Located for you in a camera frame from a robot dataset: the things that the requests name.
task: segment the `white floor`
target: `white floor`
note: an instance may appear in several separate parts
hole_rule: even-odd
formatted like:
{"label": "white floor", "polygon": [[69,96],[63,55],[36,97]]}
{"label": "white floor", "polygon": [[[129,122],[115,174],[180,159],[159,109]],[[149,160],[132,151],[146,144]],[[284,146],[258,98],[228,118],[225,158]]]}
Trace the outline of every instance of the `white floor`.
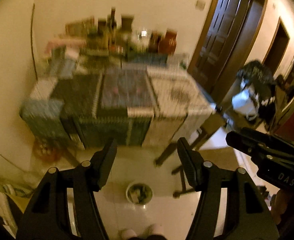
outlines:
{"label": "white floor", "polygon": [[[263,123],[256,130],[262,133],[267,133],[265,127],[263,126]],[[247,170],[247,172],[249,173],[250,177],[256,185],[265,185],[271,196],[278,192],[279,188],[275,187],[274,185],[264,181],[263,179],[257,176],[258,166],[251,161],[250,156],[235,149],[234,152],[236,154],[239,166]]]}
{"label": "white floor", "polygon": [[[226,147],[225,137],[225,131],[219,129],[201,149]],[[100,149],[79,151],[76,158],[80,162],[89,160],[98,150]],[[186,238],[200,193],[190,193],[179,199],[172,197],[175,190],[181,190],[181,182],[179,174],[172,176],[171,171],[181,162],[178,154],[174,153],[161,167],[155,167],[154,159],[163,150],[161,148],[118,147],[107,184],[100,192],[95,193],[103,224],[111,240],[119,239],[119,232],[127,228],[133,229],[139,236],[146,236],[148,227],[154,223],[164,227],[168,240]],[[259,178],[255,176],[255,165],[250,158],[246,159],[246,155],[242,153],[237,153],[236,156],[240,166],[249,169],[250,172],[248,172],[254,181],[261,185]],[[49,168],[47,165],[39,165],[36,160],[33,162],[32,166],[37,167],[38,173],[44,174]],[[72,168],[64,159],[51,166],[56,166],[60,170]],[[153,198],[147,205],[137,206],[127,201],[126,188],[133,181],[146,183],[153,190]],[[220,235],[223,229],[226,190],[222,190],[220,203],[215,235]]]}

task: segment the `table leg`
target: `table leg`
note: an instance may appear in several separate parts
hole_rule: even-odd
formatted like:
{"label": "table leg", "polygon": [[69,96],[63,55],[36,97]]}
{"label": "table leg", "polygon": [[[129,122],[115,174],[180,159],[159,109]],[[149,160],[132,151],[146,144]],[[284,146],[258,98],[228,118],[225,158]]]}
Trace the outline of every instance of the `table leg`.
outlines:
{"label": "table leg", "polygon": [[176,169],[174,169],[174,170],[171,172],[171,175],[175,175],[175,174],[177,174],[178,172],[180,172],[181,170],[183,170],[182,165],[180,165],[179,167],[177,167]]}
{"label": "table leg", "polygon": [[71,154],[69,150],[63,151],[63,157],[69,162],[70,165],[76,167],[80,164],[80,162]]}
{"label": "table leg", "polygon": [[203,141],[202,144],[204,144],[206,142],[206,138],[207,138],[207,133],[204,131],[204,129],[202,129],[202,133],[199,134],[198,138],[196,140],[194,140],[194,142],[190,145],[191,149],[194,149],[196,146],[199,145],[199,143],[201,141]]}
{"label": "table leg", "polygon": [[170,143],[167,148],[162,152],[162,154],[154,160],[156,166],[161,166],[165,160],[168,159],[170,155],[174,153],[177,149],[177,143]]}

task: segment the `shoe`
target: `shoe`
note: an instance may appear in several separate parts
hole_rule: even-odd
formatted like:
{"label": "shoe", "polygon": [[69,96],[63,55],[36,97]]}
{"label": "shoe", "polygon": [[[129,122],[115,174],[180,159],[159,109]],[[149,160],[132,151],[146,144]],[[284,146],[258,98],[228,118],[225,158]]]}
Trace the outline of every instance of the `shoe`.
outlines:
{"label": "shoe", "polygon": [[151,236],[151,235],[163,236],[164,235],[163,233],[164,233],[164,230],[162,225],[160,224],[153,224],[149,227],[149,230],[148,230],[148,236]]}
{"label": "shoe", "polygon": [[133,237],[137,237],[137,234],[132,229],[126,229],[126,230],[121,232],[122,240],[128,240],[128,239],[133,238]]}

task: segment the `wooden door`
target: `wooden door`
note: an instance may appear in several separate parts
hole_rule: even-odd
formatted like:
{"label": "wooden door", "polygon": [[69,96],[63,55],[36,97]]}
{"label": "wooden door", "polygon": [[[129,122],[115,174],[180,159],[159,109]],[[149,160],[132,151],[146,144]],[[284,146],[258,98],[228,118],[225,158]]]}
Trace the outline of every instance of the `wooden door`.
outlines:
{"label": "wooden door", "polygon": [[263,60],[263,64],[270,68],[274,74],[282,61],[289,43],[289,35],[279,18],[277,29],[274,33],[273,41],[270,44],[268,52]]}
{"label": "wooden door", "polygon": [[206,40],[200,52],[195,80],[210,93],[237,41],[250,0],[218,0]]}
{"label": "wooden door", "polygon": [[236,45],[210,93],[216,103],[224,102],[225,107],[230,106],[232,96],[234,96],[231,87],[236,80],[238,70],[245,65],[258,36],[266,5],[265,0],[250,0],[249,12],[242,25]]}

